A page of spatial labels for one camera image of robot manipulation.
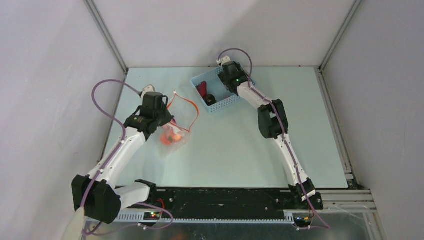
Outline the clear zip bag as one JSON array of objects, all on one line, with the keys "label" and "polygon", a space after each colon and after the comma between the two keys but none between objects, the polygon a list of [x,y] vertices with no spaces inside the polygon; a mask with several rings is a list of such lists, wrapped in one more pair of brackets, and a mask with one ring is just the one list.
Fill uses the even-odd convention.
[{"label": "clear zip bag", "polygon": [[176,91],[167,104],[167,110],[173,119],[162,126],[159,132],[159,153],[162,157],[175,153],[189,142],[192,128],[200,115],[198,106]]}]

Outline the dark red toy fruit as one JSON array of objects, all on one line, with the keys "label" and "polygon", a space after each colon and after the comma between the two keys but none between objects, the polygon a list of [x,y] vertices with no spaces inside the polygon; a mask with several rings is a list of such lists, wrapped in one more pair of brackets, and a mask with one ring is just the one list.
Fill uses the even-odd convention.
[{"label": "dark red toy fruit", "polygon": [[207,83],[205,81],[202,81],[197,87],[196,87],[198,93],[200,94],[201,98],[204,99],[207,94]]}]

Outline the orange peach toy fruit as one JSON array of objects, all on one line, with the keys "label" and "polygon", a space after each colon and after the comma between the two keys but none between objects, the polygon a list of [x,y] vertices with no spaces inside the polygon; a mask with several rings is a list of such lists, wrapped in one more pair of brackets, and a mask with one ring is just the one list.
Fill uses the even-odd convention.
[{"label": "orange peach toy fruit", "polygon": [[182,139],[185,136],[185,133],[183,131],[169,131],[169,134],[172,136],[173,138],[173,143],[179,143],[182,141]]}]

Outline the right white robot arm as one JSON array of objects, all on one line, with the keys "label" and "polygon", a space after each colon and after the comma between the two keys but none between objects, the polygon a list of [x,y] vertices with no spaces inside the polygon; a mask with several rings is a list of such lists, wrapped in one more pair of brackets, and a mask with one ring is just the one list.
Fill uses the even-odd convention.
[{"label": "right white robot arm", "polygon": [[218,60],[217,63],[222,68],[218,77],[225,88],[257,110],[259,132],[265,139],[273,140],[278,148],[292,193],[291,204],[297,209],[304,209],[316,194],[316,188],[291,144],[283,102],[280,99],[272,100],[260,92],[240,63],[233,60]]}]

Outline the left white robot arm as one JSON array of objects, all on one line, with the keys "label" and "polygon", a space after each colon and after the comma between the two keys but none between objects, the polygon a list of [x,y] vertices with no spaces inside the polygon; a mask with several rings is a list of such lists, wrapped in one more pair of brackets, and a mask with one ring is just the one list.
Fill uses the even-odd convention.
[{"label": "left white robot arm", "polygon": [[168,110],[168,100],[166,95],[154,91],[142,94],[142,104],[121,124],[123,133],[114,148],[87,175],[73,179],[74,208],[82,218],[110,224],[121,210],[137,203],[145,208],[156,206],[158,194],[151,190],[154,183],[136,180],[117,187],[117,181],[150,136],[174,118]]}]

